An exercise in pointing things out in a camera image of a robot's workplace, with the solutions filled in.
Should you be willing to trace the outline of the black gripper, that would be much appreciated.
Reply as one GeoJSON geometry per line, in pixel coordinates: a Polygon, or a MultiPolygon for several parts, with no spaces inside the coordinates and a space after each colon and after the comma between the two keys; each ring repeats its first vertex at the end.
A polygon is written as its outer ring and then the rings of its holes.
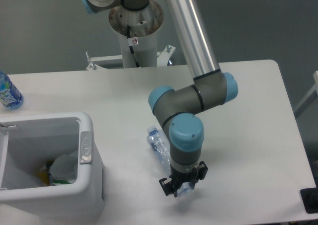
{"type": "Polygon", "coordinates": [[[199,180],[204,180],[208,171],[208,167],[204,161],[187,168],[185,172],[180,172],[172,165],[170,168],[171,173],[169,178],[160,179],[159,184],[166,196],[173,195],[174,197],[177,197],[177,192],[193,190],[199,180]]]}

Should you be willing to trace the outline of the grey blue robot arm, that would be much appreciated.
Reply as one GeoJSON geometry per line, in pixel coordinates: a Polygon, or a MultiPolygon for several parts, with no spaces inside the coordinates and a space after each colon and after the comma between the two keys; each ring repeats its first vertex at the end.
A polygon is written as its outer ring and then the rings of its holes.
{"type": "MultiPolygon", "coordinates": [[[[109,23],[119,37],[125,68],[156,67],[157,38],[164,15],[154,0],[82,0],[88,12],[109,10],[109,23]]],[[[214,56],[196,0],[165,0],[174,21],[193,84],[179,90],[154,89],[148,98],[152,113],[169,140],[169,176],[160,180],[166,195],[191,188],[208,171],[200,160],[204,129],[198,113],[236,98],[238,84],[221,71],[214,56]]]]}

